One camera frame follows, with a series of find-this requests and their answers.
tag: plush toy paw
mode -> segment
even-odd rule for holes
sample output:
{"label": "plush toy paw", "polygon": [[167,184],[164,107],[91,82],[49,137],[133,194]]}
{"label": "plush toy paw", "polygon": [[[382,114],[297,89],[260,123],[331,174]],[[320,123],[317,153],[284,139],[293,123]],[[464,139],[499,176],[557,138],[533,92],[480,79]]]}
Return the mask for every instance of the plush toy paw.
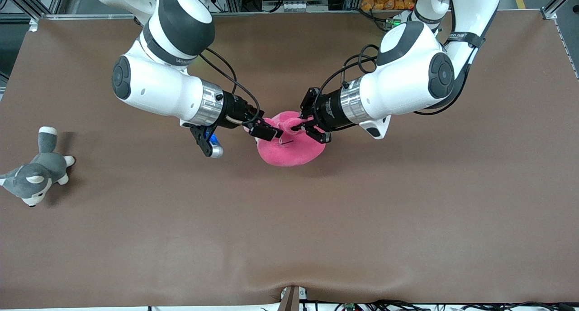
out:
{"label": "plush toy paw", "polygon": [[66,161],[66,167],[72,166],[75,162],[75,159],[72,156],[64,156],[64,160]]}
{"label": "plush toy paw", "polygon": [[60,178],[60,180],[56,181],[56,183],[60,184],[60,185],[65,185],[68,183],[68,174],[65,174],[63,177]]}

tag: plush toy tail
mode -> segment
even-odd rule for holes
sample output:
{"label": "plush toy tail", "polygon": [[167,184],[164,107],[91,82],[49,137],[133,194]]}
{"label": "plush toy tail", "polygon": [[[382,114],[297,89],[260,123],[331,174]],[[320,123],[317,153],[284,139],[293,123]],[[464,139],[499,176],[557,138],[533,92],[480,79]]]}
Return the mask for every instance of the plush toy tail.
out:
{"label": "plush toy tail", "polygon": [[41,153],[54,152],[57,134],[58,132],[53,127],[41,127],[38,130],[38,151]]}

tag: brown table surface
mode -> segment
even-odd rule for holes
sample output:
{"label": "brown table surface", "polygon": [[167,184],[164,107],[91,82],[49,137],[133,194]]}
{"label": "brown table surface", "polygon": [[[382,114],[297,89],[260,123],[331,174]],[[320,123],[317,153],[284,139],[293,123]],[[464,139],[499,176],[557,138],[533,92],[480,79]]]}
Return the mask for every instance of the brown table surface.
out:
{"label": "brown table surface", "polygon": [[[215,23],[212,47],[268,115],[380,40],[357,14]],[[395,116],[379,141],[335,133],[289,169],[242,129],[219,129],[225,156],[205,158],[176,118],[118,101],[112,65],[138,33],[43,20],[26,35],[0,103],[2,171],[37,152],[42,125],[77,163],[35,209],[0,190],[0,307],[270,303],[290,284],[326,301],[579,297],[579,83],[539,12],[498,13],[445,113]],[[230,90],[201,60],[190,72]]]}

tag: blue component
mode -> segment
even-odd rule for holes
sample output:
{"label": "blue component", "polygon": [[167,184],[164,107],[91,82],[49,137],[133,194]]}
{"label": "blue component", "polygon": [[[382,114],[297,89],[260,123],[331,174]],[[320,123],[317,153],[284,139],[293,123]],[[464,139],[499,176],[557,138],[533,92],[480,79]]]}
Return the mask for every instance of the blue component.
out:
{"label": "blue component", "polygon": [[221,145],[219,144],[219,140],[217,140],[217,137],[215,136],[215,134],[211,135],[211,138],[209,138],[209,142],[210,142],[211,144],[216,145],[216,146],[221,146]]}

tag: silver metal ring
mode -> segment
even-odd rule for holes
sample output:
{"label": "silver metal ring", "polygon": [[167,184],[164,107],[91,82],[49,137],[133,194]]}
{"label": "silver metal ring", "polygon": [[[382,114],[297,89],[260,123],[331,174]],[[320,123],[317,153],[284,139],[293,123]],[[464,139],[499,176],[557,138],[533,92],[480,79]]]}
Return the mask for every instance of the silver metal ring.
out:
{"label": "silver metal ring", "polygon": [[211,125],[217,121],[221,110],[223,109],[223,90],[216,84],[201,80],[203,84],[203,98],[201,98],[201,106],[195,116],[188,122],[195,125]]}
{"label": "silver metal ring", "polygon": [[344,111],[344,115],[346,115],[348,120],[356,124],[371,119],[370,115],[366,113],[366,109],[364,109],[362,99],[360,98],[361,82],[362,77],[354,79],[348,83],[348,88],[342,88],[342,91],[340,92],[342,111]]}

